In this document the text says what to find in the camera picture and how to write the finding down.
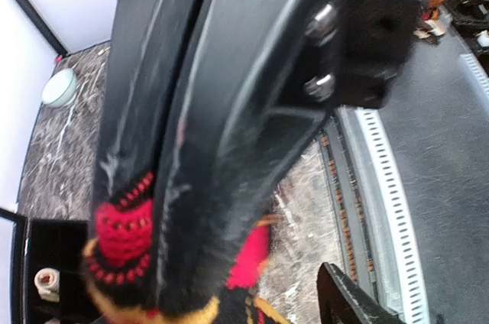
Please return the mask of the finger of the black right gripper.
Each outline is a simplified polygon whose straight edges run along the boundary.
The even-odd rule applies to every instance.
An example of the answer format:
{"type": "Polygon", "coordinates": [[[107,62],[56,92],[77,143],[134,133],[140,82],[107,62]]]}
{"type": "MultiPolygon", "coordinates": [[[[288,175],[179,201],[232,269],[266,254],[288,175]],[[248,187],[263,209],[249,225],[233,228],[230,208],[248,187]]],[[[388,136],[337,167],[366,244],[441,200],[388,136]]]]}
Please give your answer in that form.
{"type": "Polygon", "coordinates": [[[194,111],[206,0],[118,0],[92,204],[114,200],[147,172],[159,176],[157,227],[212,232],[208,196],[214,123],[194,111]]]}

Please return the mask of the black argyle orange red sock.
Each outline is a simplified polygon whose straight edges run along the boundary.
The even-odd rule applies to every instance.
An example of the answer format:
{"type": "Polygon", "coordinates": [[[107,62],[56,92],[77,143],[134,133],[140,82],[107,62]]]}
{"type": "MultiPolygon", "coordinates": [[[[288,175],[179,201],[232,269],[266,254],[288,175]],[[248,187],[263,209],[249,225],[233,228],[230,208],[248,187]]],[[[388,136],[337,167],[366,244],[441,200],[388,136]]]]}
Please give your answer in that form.
{"type": "Polygon", "coordinates": [[[197,201],[167,208],[151,172],[94,200],[82,251],[87,293],[108,323],[284,323],[259,296],[277,217],[264,210],[236,241],[209,231],[197,201]]]}

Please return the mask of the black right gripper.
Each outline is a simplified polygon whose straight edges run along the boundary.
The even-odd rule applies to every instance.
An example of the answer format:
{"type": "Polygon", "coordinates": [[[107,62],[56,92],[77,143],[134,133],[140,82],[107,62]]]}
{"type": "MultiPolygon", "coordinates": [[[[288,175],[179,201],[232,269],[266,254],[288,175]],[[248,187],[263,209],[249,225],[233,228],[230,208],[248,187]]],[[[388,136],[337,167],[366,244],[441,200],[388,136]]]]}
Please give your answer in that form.
{"type": "Polygon", "coordinates": [[[410,55],[421,0],[329,0],[306,29],[323,55],[303,85],[318,102],[381,108],[410,55]]]}

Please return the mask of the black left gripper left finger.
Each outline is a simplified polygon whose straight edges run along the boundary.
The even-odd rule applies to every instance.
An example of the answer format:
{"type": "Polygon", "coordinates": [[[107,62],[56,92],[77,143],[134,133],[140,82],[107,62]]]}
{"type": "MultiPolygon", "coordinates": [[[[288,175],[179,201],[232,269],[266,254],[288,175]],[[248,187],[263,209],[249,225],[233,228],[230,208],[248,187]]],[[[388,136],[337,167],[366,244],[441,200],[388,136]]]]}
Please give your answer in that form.
{"type": "Polygon", "coordinates": [[[206,0],[192,74],[201,85],[193,110],[212,118],[211,232],[236,241],[331,111],[303,84],[323,55],[306,29],[329,0],[206,0]]]}

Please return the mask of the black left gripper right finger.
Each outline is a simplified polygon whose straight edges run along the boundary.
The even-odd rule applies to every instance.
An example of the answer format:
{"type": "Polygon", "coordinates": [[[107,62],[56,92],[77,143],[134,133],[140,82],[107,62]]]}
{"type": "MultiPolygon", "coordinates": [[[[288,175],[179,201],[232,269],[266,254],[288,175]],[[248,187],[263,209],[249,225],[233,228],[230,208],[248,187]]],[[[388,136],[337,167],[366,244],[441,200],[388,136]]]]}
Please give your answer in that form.
{"type": "Polygon", "coordinates": [[[316,287],[321,323],[403,323],[398,316],[388,312],[369,297],[335,264],[321,265],[316,287]]]}

